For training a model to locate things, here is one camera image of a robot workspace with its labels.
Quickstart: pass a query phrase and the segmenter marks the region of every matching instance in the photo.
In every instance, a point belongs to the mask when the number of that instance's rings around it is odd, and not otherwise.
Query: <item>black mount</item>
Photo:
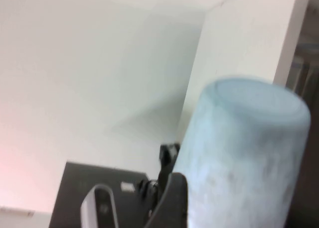
[[[187,228],[187,180],[172,173],[179,148],[178,143],[161,145],[158,180],[143,180],[139,185],[142,199],[151,204],[144,228]]]

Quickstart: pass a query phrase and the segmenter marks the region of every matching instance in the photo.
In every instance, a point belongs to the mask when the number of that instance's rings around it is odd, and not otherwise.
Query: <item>black device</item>
[[[49,228],[186,228],[187,181],[172,173],[178,152],[179,144],[160,147],[158,180],[68,162]]]

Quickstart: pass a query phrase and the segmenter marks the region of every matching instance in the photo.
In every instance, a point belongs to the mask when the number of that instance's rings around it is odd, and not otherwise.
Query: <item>white wall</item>
[[[0,206],[51,212],[67,159],[157,176],[203,14],[156,3],[0,0]]]
[[[206,14],[178,127],[182,140],[202,89],[227,76],[285,85],[308,0],[227,0]]]

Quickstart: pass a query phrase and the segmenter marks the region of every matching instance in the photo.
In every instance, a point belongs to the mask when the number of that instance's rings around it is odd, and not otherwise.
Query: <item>blue foam cylinder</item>
[[[309,127],[306,104],[282,87],[208,85],[174,167],[188,181],[188,227],[282,228]]]

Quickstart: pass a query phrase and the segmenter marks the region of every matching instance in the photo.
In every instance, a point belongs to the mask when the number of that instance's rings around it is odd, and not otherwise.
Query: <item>cylindrical object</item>
[[[207,86],[174,167],[188,182],[188,227],[282,228],[309,127],[306,104],[282,87]]]

